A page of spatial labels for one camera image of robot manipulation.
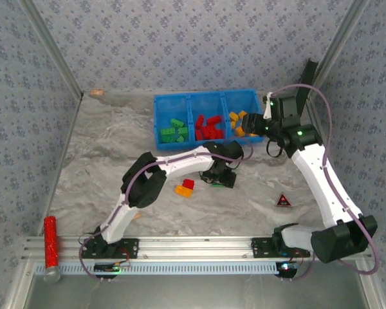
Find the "blue three-compartment bin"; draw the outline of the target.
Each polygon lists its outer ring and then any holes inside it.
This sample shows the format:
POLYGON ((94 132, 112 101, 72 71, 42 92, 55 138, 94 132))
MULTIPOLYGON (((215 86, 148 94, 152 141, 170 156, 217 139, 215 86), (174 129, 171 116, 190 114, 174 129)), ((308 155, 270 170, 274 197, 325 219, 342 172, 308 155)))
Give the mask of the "blue three-compartment bin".
POLYGON ((199 93, 182 93, 176 95, 156 95, 154 97, 154 136, 156 148, 161 151, 186 150, 192 149, 204 142, 222 142, 229 138, 238 138, 240 143, 244 139, 252 143, 262 142, 261 137, 245 138, 235 135, 235 130, 231 129, 230 112, 263 114, 262 106, 254 89, 233 89, 224 91, 208 91, 199 93), (202 114, 205 118, 203 127, 207 126, 207 118, 220 115, 222 121, 216 124, 216 129, 223 130, 224 139, 205 139, 197 141, 195 138, 195 123, 202 114), (160 130, 172 127, 170 120, 178 119, 185 123, 188 128, 188 141, 171 144, 160 142, 160 130))

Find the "red black triangle sign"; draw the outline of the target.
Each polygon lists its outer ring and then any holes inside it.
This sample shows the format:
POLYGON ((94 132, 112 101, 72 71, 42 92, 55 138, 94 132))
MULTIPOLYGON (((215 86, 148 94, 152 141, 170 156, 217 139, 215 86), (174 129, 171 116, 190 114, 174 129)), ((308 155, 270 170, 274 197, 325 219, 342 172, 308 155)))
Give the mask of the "red black triangle sign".
POLYGON ((293 205, 290 203, 290 201, 287 199, 287 197, 284 195, 284 193, 280 193, 279 197, 277 199, 277 202, 275 203, 276 207, 281 208, 292 208, 293 205))

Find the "right controller board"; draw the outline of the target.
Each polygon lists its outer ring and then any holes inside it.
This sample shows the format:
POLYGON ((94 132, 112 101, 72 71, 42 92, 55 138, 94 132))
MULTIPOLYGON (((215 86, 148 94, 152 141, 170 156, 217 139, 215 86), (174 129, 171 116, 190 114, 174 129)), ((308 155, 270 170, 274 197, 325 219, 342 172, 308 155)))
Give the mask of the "right controller board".
POLYGON ((296 274, 297 270, 299 269, 299 265, 296 262, 277 262, 276 268, 278 273, 275 275, 278 278, 281 279, 293 279, 296 274))

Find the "controller board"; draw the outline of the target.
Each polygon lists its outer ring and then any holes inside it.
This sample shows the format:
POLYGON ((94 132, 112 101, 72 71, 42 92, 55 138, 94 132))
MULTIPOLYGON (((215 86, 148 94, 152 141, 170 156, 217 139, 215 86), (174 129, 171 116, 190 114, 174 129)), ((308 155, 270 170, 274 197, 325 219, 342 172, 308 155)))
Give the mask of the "controller board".
POLYGON ((127 270, 131 265, 125 261, 116 263, 96 263, 93 267, 94 275, 101 279, 113 279, 127 270))
POLYGON ((281 279, 293 279, 296 274, 297 270, 299 269, 299 265, 296 262, 277 262, 276 268, 278 273, 275 275, 278 278, 281 279))

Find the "left controller board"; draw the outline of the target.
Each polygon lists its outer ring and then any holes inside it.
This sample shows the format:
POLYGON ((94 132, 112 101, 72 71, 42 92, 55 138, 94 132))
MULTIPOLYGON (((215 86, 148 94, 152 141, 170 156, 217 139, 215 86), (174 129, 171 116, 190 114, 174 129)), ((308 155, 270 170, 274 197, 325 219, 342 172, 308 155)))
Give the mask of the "left controller board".
POLYGON ((93 267, 94 275, 101 279, 113 279, 127 270, 131 265, 125 261, 116 263, 96 263, 93 267))

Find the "red glitter tube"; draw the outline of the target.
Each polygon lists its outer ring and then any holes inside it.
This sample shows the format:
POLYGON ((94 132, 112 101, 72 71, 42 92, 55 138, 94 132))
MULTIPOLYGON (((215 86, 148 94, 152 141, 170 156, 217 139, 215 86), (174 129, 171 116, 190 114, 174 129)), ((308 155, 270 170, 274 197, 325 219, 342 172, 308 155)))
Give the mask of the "red glitter tube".
POLYGON ((54 216, 44 218, 44 282, 55 284, 61 277, 57 239, 57 220, 54 216))

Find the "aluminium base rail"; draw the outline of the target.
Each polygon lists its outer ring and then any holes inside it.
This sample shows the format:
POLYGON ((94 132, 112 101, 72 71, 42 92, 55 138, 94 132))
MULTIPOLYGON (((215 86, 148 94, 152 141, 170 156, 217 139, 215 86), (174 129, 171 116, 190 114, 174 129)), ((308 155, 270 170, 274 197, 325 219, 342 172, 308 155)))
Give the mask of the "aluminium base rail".
MULTIPOLYGON (((246 236, 147 236, 138 237, 139 250, 136 259, 184 260, 184 259, 251 259, 254 258, 251 241, 246 236)), ((260 259, 284 260, 283 257, 260 259)))

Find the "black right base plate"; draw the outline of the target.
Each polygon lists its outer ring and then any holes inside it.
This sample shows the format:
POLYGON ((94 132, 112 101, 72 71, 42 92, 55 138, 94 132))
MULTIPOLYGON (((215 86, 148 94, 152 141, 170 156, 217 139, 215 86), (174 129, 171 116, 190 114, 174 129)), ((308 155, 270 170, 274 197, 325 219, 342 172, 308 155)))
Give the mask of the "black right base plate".
POLYGON ((252 238, 251 248, 254 258, 308 258, 310 251, 301 248, 289 248, 273 237, 252 238))

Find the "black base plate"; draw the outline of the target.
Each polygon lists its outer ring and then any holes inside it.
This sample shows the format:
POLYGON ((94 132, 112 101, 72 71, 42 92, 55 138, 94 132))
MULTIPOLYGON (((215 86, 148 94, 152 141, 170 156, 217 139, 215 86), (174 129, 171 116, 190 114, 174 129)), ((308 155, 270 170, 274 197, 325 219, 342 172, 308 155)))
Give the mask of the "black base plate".
POLYGON ((122 238, 111 244, 102 238, 93 238, 84 245, 80 256, 83 259, 136 259, 138 250, 137 238, 122 238))
POLYGON ((254 258, 308 258, 310 251, 301 248, 289 248, 273 237, 252 238, 251 248, 254 258))

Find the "aluminium frame post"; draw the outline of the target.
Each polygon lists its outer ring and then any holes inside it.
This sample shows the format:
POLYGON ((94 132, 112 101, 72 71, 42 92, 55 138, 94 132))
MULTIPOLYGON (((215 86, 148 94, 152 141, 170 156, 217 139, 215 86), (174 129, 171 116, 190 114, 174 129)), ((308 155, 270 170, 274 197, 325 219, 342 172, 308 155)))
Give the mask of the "aluminium frame post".
POLYGON ((36 31, 39 39, 44 45, 48 55, 51 57, 54 65, 59 70, 68 89, 71 91, 76 100, 81 101, 83 91, 81 90, 76 78, 73 75, 68 63, 65 61, 60 48, 57 46, 55 39, 50 33, 44 19, 41 17, 33 0, 17 0, 26 14, 32 28, 36 31))
POLYGON ((350 38, 354 28, 358 24, 365 9, 371 0, 352 0, 343 19, 341 20, 336 32, 322 58, 318 64, 313 86, 320 88, 326 81, 331 68, 341 54, 346 42, 350 38))

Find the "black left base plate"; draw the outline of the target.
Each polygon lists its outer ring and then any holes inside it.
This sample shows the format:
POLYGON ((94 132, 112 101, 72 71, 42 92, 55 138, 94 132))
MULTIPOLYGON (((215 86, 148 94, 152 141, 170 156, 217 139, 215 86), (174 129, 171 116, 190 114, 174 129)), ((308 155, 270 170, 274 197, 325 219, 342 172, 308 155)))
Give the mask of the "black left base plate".
POLYGON ((122 238, 111 244, 102 238, 93 238, 84 245, 80 256, 83 259, 136 259, 138 250, 137 238, 122 238))

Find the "aluminium back rail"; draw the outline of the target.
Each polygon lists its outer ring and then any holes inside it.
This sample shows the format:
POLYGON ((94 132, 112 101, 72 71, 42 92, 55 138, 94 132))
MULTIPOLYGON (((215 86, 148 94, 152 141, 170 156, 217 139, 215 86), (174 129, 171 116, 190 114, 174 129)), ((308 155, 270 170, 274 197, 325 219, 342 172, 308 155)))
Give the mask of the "aluminium back rail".
MULTIPOLYGON (((199 91, 194 90, 181 90, 181 91, 171 91, 171 90, 132 90, 132 91, 124 91, 124 90, 104 90, 104 94, 101 96, 107 95, 176 95, 182 93, 199 93, 199 91)), ((86 91, 85 94, 90 96, 90 91, 86 91)))

